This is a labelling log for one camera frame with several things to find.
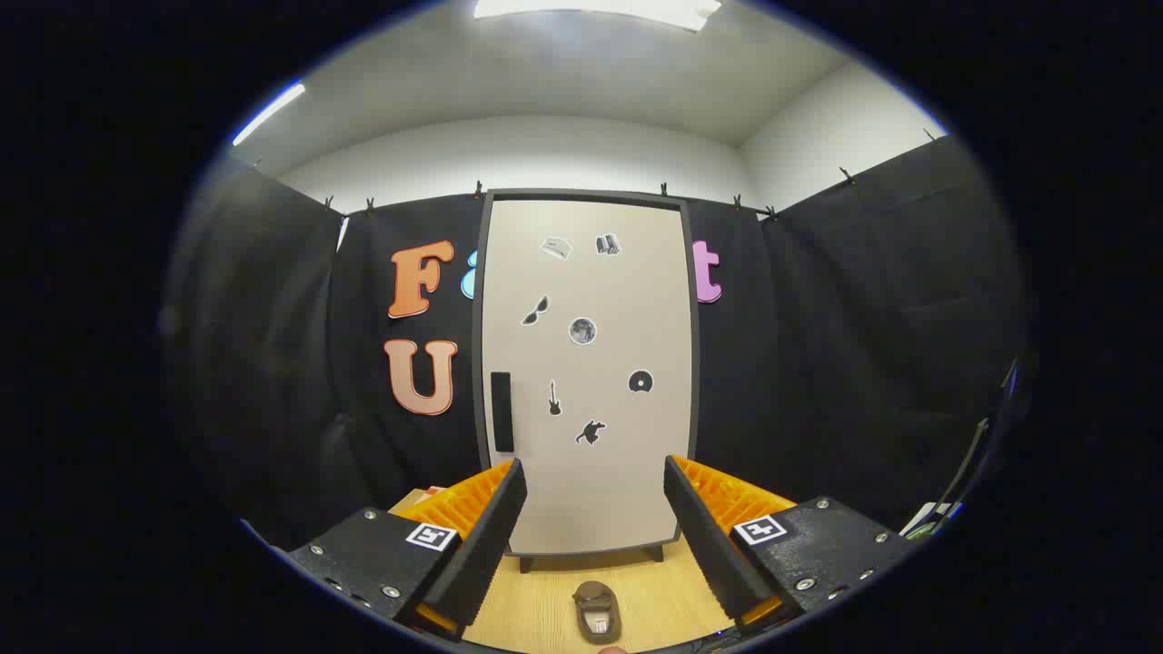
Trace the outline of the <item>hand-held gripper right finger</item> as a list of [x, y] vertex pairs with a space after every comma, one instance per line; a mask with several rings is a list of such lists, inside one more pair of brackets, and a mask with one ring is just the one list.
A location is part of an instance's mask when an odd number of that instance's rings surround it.
[[686, 457], [666, 456], [663, 492], [743, 637], [850, 599], [918, 547], [832, 497], [790, 502]]

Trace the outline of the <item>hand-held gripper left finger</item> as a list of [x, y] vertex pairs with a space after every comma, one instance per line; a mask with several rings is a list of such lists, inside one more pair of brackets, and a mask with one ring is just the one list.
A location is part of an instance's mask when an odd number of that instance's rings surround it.
[[458, 641], [481, 612], [526, 497], [523, 465], [512, 458], [398, 513], [361, 509], [286, 559], [381, 619]]

